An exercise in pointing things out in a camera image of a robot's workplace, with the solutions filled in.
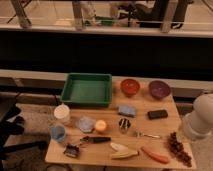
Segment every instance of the bowl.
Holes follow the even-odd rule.
[[[127,96],[132,97],[140,90],[140,84],[134,79],[125,79],[121,82],[121,91]]]
[[[149,83],[149,92],[156,99],[163,99],[171,93],[171,88],[163,81],[155,80]]]

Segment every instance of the cup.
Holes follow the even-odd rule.
[[[61,104],[54,110],[55,118],[63,125],[70,124],[70,109],[67,105]]]
[[[63,126],[57,125],[50,127],[50,136],[52,139],[61,143],[65,140],[66,132]]]

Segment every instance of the banana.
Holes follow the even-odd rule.
[[[137,150],[126,148],[121,151],[117,151],[113,154],[110,154],[110,158],[120,159],[120,158],[127,158],[127,157],[137,156],[137,155],[139,155],[139,152]]]

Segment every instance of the orange bowl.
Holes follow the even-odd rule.
[[[121,91],[127,96],[132,97],[140,90],[140,84],[134,79],[125,79],[121,82]]]

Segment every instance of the black chair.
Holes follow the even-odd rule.
[[[20,109],[16,107],[15,99],[1,99],[0,101],[0,170],[4,170],[2,160],[6,160],[8,153],[23,150],[31,147],[39,147],[39,149],[46,149],[47,143],[45,141],[36,141],[32,143],[18,144],[4,147],[10,135],[19,135],[24,132],[24,128],[20,125],[24,119],[17,116],[13,122],[7,121],[20,113]]]
[[[131,18],[141,21],[140,27],[159,28],[161,22],[164,19],[165,12],[168,6],[169,0],[156,0],[153,8],[148,8],[143,4],[131,3],[128,7],[121,6],[120,9],[124,9],[128,14],[120,15],[120,19]],[[189,4],[189,0],[179,0],[177,8],[173,17],[172,27],[181,28],[185,20],[186,10]]]

